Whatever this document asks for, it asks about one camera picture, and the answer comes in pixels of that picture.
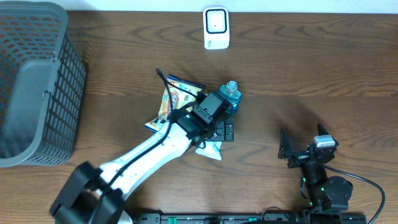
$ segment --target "gray plastic basket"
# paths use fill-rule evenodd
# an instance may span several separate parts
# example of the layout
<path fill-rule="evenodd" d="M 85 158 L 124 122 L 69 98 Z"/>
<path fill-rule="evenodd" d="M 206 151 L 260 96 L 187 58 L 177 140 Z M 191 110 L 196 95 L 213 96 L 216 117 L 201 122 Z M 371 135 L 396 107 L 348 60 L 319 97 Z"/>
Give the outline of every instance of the gray plastic basket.
<path fill-rule="evenodd" d="M 0 2 L 0 167 L 55 166 L 73 153 L 86 70 L 49 2 Z"/>

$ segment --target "green connector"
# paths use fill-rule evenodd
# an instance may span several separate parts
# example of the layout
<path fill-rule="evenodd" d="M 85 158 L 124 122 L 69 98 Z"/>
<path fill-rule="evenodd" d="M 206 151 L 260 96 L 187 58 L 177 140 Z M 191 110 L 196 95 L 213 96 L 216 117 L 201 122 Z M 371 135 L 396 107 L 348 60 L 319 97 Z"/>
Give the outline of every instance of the green connector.
<path fill-rule="evenodd" d="M 177 218 L 170 217 L 169 224 L 177 224 Z"/>

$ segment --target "white wall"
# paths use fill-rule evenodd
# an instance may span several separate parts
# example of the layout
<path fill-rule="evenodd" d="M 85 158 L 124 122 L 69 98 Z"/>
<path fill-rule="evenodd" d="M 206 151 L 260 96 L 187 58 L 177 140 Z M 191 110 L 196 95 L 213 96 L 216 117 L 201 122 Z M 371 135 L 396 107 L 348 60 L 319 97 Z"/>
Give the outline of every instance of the white wall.
<path fill-rule="evenodd" d="M 48 0 L 66 10 L 398 13 L 398 0 Z"/>

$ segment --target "white device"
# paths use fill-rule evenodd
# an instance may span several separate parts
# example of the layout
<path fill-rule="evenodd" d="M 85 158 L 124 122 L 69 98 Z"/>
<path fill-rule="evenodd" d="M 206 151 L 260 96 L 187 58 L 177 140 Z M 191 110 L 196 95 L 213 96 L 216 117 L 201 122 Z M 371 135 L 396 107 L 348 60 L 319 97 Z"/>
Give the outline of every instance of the white device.
<path fill-rule="evenodd" d="M 144 151 L 162 139 L 166 134 L 166 130 L 169 125 L 172 127 L 164 142 L 138 158 L 137 161 L 131 164 L 131 166 L 123 172 L 122 176 L 117 178 L 112 184 L 112 189 L 121 189 L 123 191 L 124 200 L 126 200 L 133 190 L 146 180 L 146 178 L 152 175 L 168 161 L 181 156 L 189 148 L 192 140 L 187 138 L 187 132 L 184 131 L 177 123 L 170 124 L 170 122 L 166 122 L 152 137 L 135 147 L 130 152 L 114 161 L 100 165 L 99 168 L 103 170 L 101 178 L 105 180 L 105 182 L 110 182 L 119 169 L 121 169 L 125 164 L 135 159 L 137 156 L 140 156 Z"/>
<path fill-rule="evenodd" d="M 229 46 L 229 17 L 224 7 L 209 7 L 203 12 L 203 32 L 206 49 L 225 49 Z"/>

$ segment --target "white plug-in device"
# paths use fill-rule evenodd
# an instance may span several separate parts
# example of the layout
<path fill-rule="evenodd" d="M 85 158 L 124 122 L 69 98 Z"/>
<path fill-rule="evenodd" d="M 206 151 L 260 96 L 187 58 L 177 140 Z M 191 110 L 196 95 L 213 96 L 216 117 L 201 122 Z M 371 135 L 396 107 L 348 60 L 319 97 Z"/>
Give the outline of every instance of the white plug-in device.
<path fill-rule="evenodd" d="M 206 49 L 225 49 L 229 45 L 229 17 L 224 7 L 209 7 L 203 12 Z"/>

